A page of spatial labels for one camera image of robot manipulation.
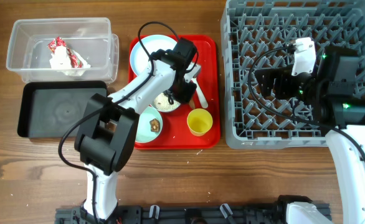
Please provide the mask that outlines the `yellow plastic cup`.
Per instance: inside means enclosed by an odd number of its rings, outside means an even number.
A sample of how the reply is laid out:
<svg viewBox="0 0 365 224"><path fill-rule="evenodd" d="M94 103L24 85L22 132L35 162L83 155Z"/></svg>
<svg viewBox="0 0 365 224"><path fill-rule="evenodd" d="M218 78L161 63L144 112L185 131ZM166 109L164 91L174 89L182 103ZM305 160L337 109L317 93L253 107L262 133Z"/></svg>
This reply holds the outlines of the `yellow plastic cup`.
<svg viewBox="0 0 365 224"><path fill-rule="evenodd" d="M205 109L194 109L187 116L187 125L194 136L203 136L211 129L213 118Z"/></svg>

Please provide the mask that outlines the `brown food scrap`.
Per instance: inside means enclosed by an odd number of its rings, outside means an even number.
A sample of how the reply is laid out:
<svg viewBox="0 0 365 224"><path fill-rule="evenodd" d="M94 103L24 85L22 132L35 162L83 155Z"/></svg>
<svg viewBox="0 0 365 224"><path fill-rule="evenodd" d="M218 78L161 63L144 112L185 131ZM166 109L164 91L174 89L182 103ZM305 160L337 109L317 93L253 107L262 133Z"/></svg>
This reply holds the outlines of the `brown food scrap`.
<svg viewBox="0 0 365 224"><path fill-rule="evenodd" d="M158 133L161 129L161 123L156 118L152 119L150 122L151 132Z"/></svg>

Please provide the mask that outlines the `mint green bowl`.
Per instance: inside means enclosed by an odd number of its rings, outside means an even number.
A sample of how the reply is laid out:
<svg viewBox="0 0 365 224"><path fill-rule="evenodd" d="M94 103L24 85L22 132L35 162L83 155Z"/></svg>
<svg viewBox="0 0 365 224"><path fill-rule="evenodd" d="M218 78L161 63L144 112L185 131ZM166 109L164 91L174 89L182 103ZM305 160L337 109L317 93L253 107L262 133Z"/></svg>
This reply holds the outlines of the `mint green bowl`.
<svg viewBox="0 0 365 224"><path fill-rule="evenodd" d="M151 127L149 122L156 118L161 123L160 132L154 133L151 132ZM140 115L138 122L138 130L136 133L136 142L137 143L148 143L155 140L161 133L163 128L163 118L158 110L153 107L147 107L142 114Z"/></svg>

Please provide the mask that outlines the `red white wrapper tissue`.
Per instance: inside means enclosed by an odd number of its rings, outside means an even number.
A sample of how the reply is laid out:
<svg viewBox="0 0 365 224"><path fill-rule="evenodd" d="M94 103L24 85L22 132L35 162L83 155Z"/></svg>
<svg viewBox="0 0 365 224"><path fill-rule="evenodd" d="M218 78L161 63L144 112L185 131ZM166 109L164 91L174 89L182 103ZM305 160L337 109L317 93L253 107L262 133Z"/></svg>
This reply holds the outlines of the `red white wrapper tissue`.
<svg viewBox="0 0 365 224"><path fill-rule="evenodd" d="M61 71L66 76L79 77L91 65L76 51L68 47L61 38L56 37L48 44L52 58L49 60L51 69Z"/></svg>

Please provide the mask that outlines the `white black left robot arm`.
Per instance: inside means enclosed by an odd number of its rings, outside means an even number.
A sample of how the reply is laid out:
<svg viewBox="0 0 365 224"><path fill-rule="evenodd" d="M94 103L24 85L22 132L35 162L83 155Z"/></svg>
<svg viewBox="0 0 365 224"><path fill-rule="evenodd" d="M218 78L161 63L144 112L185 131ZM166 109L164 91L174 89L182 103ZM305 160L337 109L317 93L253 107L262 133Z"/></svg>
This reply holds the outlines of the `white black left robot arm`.
<svg viewBox="0 0 365 224"><path fill-rule="evenodd" d="M187 104L196 91L187 78L199 73L192 41L178 37L173 49L146 54L145 71L110 96L93 95L83 118L59 142L62 162L88 175L88 195L80 207L88 223L107 223L117 208L117 174L131 157L142 112L160 94L171 104Z"/></svg>

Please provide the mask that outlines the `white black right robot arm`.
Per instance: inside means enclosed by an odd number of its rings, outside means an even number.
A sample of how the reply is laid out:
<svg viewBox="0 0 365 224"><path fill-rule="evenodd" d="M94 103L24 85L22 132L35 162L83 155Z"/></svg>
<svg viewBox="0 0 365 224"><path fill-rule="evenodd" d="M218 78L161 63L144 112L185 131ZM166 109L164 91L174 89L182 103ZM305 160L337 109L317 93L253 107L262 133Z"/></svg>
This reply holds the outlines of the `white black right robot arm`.
<svg viewBox="0 0 365 224"><path fill-rule="evenodd" d="M262 96L297 97L315 111L307 124L325 131L333 157L345 223L365 223L365 101L354 97L359 55L344 47L327 47L315 70L314 43L285 46L294 55L290 68L249 70Z"/></svg>

